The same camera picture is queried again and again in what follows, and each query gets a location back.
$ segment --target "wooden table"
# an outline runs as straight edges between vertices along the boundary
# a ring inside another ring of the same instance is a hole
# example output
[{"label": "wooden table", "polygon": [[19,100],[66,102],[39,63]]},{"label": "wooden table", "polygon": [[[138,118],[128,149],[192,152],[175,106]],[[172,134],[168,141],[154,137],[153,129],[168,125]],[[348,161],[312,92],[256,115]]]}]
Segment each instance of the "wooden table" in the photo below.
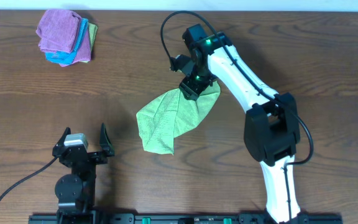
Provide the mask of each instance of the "wooden table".
[{"label": "wooden table", "polygon": [[[97,150],[108,125],[116,157],[98,166],[96,203],[139,213],[263,210],[264,180],[243,142],[244,112],[223,92],[195,130],[175,140],[175,155],[144,152],[135,114],[183,78],[169,71],[160,43],[169,12],[83,11],[99,26],[90,63],[61,68],[44,59],[35,34],[43,11],[0,11],[0,195],[52,159],[65,127]],[[358,223],[358,13],[202,12],[234,42],[244,61],[280,93],[291,92],[314,137],[313,160],[295,168],[296,196],[309,212],[338,212]],[[172,53],[185,54],[185,29],[166,26]],[[308,153],[302,133],[297,158]],[[54,163],[0,204],[0,223],[27,223],[57,209]]]}]

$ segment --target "black cable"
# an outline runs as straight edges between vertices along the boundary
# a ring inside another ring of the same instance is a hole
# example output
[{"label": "black cable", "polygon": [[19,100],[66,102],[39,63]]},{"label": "black cable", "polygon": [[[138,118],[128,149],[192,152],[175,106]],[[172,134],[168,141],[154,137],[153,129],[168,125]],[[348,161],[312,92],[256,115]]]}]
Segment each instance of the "black cable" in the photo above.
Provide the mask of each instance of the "black cable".
[{"label": "black cable", "polygon": [[[172,16],[177,15],[177,14],[190,14],[190,15],[193,15],[193,16],[197,17],[198,19],[202,20],[205,23],[206,26],[208,26],[208,28],[212,31],[212,33],[216,37],[218,37],[218,33],[216,32],[215,28],[205,18],[203,18],[202,16],[200,16],[199,14],[197,14],[195,12],[177,11],[177,12],[174,12],[174,13],[170,14],[162,22],[161,30],[160,30],[160,36],[161,36],[162,46],[164,47],[164,50],[168,55],[168,58],[169,58],[170,63],[171,63],[171,67],[173,66],[173,59],[171,58],[170,54],[168,53],[167,47],[165,46],[165,42],[164,42],[164,39],[163,39],[163,28],[164,28],[165,23],[169,20],[169,18],[171,18]],[[287,169],[287,166],[290,166],[290,165],[302,165],[302,164],[307,163],[311,159],[311,157],[312,157],[312,155],[314,153],[313,138],[311,137],[310,131],[309,131],[308,127],[306,126],[306,124],[302,121],[302,119],[297,114],[295,114],[287,105],[285,105],[284,103],[272,98],[271,96],[266,94],[261,88],[259,88],[254,83],[254,81],[250,77],[248,77],[246,72],[243,71],[243,69],[237,63],[237,60],[233,58],[233,56],[230,54],[229,50],[227,49],[226,45],[223,43],[222,39],[221,38],[217,38],[217,39],[219,40],[219,43],[222,45],[222,47],[223,47],[224,51],[226,52],[227,56],[230,58],[232,63],[237,67],[237,69],[241,72],[241,74],[247,79],[247,81],[258,91],[259,94],[261,94],[262,96],[266,97],[266,99],[274,102],[276,105],[282,107],[285,111],[289,112],[292,116],[294,116],[295,119],[299,122],[299,124],[303,128],[303,130],[305,131],[305,134],[306,134],[306,136],[307,136],[307,138],[309,140],[309,148],[310,149],[309,149],[308,157],[306,159],[303,159],[302,161],[288,162],[288,163],[284,164],[284,167],[283,167],[284,176],[285,176],[285,185],[287,187],[288,213],[289,213],[289,218],[291,220],[291,198],[290,198],[290,189],[289,189],[289,186],[288,186],[289,184],[288,184],[288,174],[287,174],[288,169]]]},{"label": "black cable", "polygon": [[53,164],[53,162],[55,162],[57,159],[57,157],[53,158],[47,165],[45,165],[43,168],[35,171],[34,173],[28,175],[27,177],[24,177],[23,179],[17,181],[14,185],[12,185],[11,187],[9,187],[7,190],[5,190],[5,192],[0,196],[0,202],[1,200],[15,187],[17,187],[19,184],[25,182],[26,180],[30,179],[31,177],[41,173],[42,171],[44,171],[46,168],[48,168],[50,165]]}]

